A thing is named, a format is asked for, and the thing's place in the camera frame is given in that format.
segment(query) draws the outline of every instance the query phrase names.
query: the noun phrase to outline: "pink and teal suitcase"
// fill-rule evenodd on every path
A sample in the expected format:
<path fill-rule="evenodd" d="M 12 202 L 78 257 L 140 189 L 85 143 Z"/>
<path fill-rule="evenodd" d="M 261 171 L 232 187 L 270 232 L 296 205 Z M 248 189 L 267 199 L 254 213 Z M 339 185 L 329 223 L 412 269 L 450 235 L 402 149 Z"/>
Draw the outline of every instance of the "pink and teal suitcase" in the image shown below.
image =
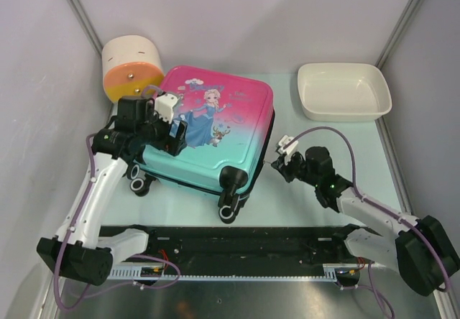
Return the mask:
<path fill-rule="evenodd" d="M 160 182 L 216 197 L 221 220 L 233 222 L 262 170 L 275 119 L 272 89 L 190 66 L 173 68 L 160 87 L 181 99 L 170 133 L 186 122 L 187 147 L 177 157 L 146 147 L 141 169 Z"/>

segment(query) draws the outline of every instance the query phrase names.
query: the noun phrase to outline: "orange and white container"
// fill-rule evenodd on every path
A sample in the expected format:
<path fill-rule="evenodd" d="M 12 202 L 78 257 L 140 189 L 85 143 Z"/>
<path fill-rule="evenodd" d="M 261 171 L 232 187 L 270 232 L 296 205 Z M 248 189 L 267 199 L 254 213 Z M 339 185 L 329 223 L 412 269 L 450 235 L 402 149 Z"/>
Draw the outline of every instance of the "orange and white container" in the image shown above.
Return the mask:
<path fill-rule="evenodd" d="M 103 89 L 112 102 L 122 96 L 140 95 L 147 85 L 159 85 L 165 77 L 158 50 L 138 35 L 117 37 L 102 49 Z"/>

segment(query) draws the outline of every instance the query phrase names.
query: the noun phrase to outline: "cartoon reindeer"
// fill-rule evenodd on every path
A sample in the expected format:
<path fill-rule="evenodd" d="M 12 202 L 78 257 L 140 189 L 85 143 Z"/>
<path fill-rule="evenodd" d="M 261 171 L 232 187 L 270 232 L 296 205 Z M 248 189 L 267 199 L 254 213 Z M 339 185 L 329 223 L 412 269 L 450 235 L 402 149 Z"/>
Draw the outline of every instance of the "cartoon reindeer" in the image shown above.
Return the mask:
<path fill-rule="evenodd" d="M 217 144 L 222 140 L 222 138 L 224 138 L 226 134 L 230 133 L 230 130 L 219 131 L 219 129 L 217 129 L 216 127 L 213 127 L 213 131 L 214 131 L 213 133 L 214 137 L 211 139 L 209 143 L 215 147 L 217 147 Z"/>

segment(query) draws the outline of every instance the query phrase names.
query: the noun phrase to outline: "elsa illustration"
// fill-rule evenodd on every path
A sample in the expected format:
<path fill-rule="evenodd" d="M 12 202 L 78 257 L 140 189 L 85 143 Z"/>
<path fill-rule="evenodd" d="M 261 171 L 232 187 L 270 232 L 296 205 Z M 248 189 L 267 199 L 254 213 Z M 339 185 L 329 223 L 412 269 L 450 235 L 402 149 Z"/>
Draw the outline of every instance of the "elsa illustration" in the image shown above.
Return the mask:
<path fill-rule="evenodd" d="M 214 114 L 216 112 L 220 113 L 226 108 L 226 105 L 219 108 L 220 98 L 221 94 L 217 89 L 210 89 L 204 93 L 206 103 L 203 106 L 179 115 L 180 119 L 188 123 L 185 141 L 189 147 L 199 147 L 209 144 L 213 138 L 211 131 L 214 122 Z M 204 114 L 197 117 L 193 115 L 193 112 L 203 110 L 206 110 Z"/>

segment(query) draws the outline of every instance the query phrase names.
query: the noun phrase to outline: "blonde hair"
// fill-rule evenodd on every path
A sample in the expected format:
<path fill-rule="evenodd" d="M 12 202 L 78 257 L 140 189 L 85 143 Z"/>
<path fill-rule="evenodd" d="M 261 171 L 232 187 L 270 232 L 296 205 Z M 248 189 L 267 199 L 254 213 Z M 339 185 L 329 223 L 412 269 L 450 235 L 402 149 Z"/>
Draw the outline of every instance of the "blonde hair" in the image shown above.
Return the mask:
<path fill-rule="evenodd" d="M 217 89 L 209 89 L 208 91 L 204 92 L 204 99 L 206 100 L 206 96 L 209 94 L 214 94 L 217 97 L 216 102 L 213 103 L 214 108 L 218 109 L 219 108 L 219 99 L 221 98 L 221 93 Z"/>

